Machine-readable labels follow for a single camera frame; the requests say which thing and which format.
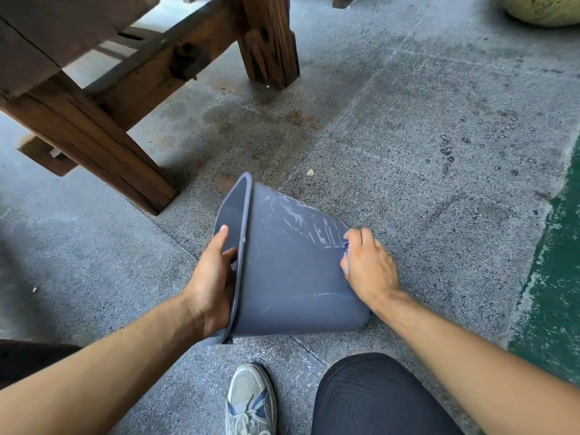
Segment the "person's right hand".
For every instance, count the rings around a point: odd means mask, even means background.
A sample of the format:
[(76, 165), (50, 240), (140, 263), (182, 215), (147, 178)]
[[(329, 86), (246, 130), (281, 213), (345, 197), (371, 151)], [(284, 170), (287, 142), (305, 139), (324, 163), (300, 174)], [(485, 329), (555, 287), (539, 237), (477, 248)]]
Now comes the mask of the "person's right hand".
[(355, 294), (374, 313), (381, 313), (395, 297), (402, 294), (396, 263), (369, 228), (349, 229), (350, 278)]

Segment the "person's left hand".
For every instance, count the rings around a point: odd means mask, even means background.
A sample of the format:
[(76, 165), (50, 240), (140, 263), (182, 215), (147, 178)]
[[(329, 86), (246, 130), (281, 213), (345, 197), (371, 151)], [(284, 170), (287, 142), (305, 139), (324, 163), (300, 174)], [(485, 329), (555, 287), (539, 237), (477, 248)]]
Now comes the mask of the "person's left hand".
[(205, 249), (185, 287), (184, 294), (193, 316), (196, 343), (216, 335), (230, 321), (236, 283), (231, 265), (237, 260), (238, 249), (232, 247), (229, 251), (230, 262), (213, 264), (206, 260)]

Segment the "grey-blue plastic bucket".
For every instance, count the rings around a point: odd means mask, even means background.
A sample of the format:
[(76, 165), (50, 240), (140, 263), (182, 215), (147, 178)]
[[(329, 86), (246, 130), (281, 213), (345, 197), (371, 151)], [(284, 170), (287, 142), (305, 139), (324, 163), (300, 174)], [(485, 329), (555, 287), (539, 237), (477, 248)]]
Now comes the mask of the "grey-blue plastic bucket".
[(230, 321), (199, 346), (239, 337), (315, 334), (361, 329), (370, 309), (340, 268), (349, 226), (241, 175), (224, 198), (214, 233), (229, 227), (225, 249), (236, 285)]

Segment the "person's right forearm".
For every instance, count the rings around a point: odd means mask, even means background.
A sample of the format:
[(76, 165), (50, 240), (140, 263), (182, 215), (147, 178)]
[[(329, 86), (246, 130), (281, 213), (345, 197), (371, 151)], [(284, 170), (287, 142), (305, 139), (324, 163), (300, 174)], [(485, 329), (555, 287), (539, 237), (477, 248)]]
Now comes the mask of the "person's right forearm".
[(359, 291), (487, 435), (580, 435), (580, 389), (402, 291)]

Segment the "person's left forearm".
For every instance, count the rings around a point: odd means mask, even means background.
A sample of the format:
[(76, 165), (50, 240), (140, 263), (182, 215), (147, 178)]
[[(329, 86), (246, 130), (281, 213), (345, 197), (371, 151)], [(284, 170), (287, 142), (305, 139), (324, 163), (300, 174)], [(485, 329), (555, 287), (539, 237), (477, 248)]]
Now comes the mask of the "person's left forearm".
[(0, 435), (106, 435), (220, 316), (178, 295), (0, 390)]

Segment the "person's black trouser leg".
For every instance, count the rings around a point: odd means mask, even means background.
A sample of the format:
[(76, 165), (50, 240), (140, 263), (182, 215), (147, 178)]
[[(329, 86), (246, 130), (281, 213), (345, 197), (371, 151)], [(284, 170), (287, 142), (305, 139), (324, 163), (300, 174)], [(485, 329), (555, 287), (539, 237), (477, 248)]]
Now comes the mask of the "person's black trouser leg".
[(367, 352), (323, 375), (311, 435), (463, 435), (423, 384), (394, 358)]

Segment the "white and blue sneaker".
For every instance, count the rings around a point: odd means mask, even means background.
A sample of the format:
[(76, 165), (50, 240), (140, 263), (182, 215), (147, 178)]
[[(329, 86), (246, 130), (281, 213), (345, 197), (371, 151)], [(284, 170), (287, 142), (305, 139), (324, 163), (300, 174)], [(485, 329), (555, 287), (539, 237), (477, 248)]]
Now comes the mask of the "white and blue sneaker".
[(226, 399), (226, 435), (276, 435), (277, 411), (268, 373), (257, 364), (239, 366)]

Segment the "brown wooden table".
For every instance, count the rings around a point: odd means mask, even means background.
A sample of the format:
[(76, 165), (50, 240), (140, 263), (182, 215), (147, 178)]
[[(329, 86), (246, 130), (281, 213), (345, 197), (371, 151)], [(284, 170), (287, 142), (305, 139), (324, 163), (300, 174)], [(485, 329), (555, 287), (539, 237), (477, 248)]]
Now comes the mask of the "brown wooden table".
[(210, 0), (88, 87), (64, 68), (122, 44), (161, 0), (0, 0), (0, 111), (33, 135), (18, 150), (57, 176), (79, 165), (142, 211), (178, 190), (128, 135), (153, 109), (238, 43), (251, 81), (282, 90), (300, 75), (290, 0)]

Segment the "pale stone pot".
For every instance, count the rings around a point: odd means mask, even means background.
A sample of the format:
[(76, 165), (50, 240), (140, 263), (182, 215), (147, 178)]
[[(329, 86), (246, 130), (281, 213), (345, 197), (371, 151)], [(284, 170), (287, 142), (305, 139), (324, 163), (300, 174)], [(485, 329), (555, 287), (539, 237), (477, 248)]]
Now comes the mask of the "pale stone pot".
[(494, 0), (525, 24), (545, 28), (580, 25), (580, 0)]

